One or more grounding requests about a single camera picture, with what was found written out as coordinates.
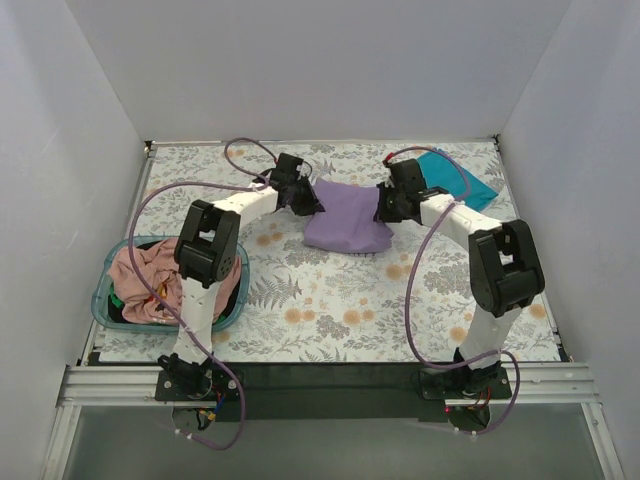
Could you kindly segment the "purple t shirt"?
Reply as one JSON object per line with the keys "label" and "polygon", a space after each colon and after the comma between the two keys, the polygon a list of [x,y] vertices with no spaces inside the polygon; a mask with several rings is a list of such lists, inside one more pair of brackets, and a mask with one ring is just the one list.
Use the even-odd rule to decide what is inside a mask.
{"label": "purple t shirt", "polygon": [[324,211],[315,213],[304,229],[306,246],[341,254],[375,254],[391,247],[394,232],[374,220],[376,187],[318,179],[313,189]]}

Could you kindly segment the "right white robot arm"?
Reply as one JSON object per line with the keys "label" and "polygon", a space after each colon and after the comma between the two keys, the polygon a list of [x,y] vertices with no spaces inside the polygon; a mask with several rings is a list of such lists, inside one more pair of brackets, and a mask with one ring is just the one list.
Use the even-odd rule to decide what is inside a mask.
{"label": "right white robot arm", "polygon": [[[465,170],[441,151],[461,177],[464,190],[453,195],[440,186],[430,186],[419,162],[395,162],[393,153],[384,160],[387,180],[377,185],[379,223],[413,221],[426,227],[409,273],[404,300],[404,327],[415,358],[432,371],[453,371],[454,389],[464,397],[475,397],[489,384],[487,368],[501,357],[515,356],[504,349],[505,340],[521,311],[545,289],[545,277],[529,225],[516,219],[501,222],[466,204],[472,185]],[[419,352],[411,329],[411,297],[418,267],[436,233],[441,233],[468,254],[469,285],[476,309],[466,338],[450,363],[434,363]]]}

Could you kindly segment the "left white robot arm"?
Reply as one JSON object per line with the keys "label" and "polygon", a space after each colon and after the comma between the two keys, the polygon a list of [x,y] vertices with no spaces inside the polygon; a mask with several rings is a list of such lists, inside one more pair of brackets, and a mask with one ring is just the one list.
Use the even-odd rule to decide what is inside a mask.
{"label": "left white robot arm", "polygon": [[285,207],[297,216],[324,210],[302,166],[302,159],[282,153],[275,166],[251,186],[214,203],[197,200],[188,210],[174,251],[182,300],[172,355],[194,364],[178,377],[178,387],[190,399],[203,399],[212,390],[213,377],[200,365],[212,353],[215,301],[233,269],[240,230]]}

